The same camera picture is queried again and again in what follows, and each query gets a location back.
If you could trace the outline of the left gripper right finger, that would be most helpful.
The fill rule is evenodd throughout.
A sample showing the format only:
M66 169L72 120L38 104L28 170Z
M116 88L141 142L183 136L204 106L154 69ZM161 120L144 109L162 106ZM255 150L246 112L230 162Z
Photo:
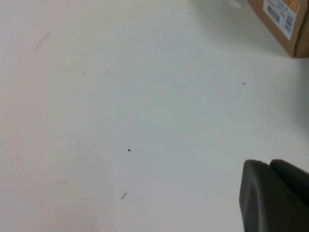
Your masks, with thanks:
M281 159L273 159L269 165L289 189L308 207L309 173Z

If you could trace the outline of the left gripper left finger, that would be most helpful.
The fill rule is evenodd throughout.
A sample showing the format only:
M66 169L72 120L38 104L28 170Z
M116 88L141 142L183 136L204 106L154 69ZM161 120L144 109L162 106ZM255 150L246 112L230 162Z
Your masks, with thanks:
M239 205L246 232L309 230L309 207L264 162L244 162Z

